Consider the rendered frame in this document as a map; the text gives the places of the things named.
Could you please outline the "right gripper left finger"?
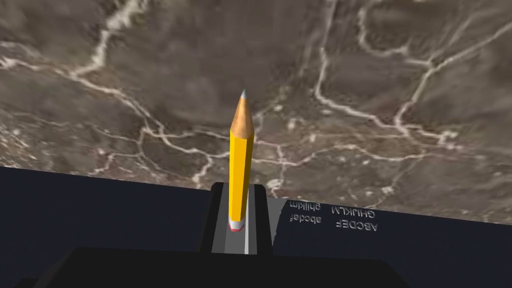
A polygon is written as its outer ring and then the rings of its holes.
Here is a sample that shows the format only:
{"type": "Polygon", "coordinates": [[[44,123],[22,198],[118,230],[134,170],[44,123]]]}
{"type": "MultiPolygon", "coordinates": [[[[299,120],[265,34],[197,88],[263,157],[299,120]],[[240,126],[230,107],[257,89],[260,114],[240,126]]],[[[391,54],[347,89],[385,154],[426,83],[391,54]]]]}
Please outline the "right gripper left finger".
{"type": "Polygon", "coordinates": [[[210,189],[208,206],[202,238],[199,246],[201,253],[224,253],[228,226],[229,192],[225,184],[215,182],[210,189]]]}

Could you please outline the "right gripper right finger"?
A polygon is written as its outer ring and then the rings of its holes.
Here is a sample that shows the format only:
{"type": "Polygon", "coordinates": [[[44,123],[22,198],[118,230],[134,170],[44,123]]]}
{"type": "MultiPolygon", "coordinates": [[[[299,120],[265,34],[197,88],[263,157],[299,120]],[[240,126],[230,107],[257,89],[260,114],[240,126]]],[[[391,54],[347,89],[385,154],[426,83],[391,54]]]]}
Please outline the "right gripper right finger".
{"type": "Polygon", "coordinates": [[[245,213],[244,253],[273,255],[272,232],[266,190],[261,184],[250,185],[245,213]]]}

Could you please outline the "yellow pencil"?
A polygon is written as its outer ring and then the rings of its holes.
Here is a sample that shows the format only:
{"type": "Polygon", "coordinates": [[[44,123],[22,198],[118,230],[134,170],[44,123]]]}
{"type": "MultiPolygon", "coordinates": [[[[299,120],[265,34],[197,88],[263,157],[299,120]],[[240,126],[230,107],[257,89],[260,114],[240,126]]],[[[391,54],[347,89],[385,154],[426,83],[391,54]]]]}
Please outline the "yellow pencil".
{"type": "Polygon", "coordinates": [[[255,134],[246,90],[242,90],[229,131],[228,223],[231,231],[240,232],[245,226],[255,134]]]}

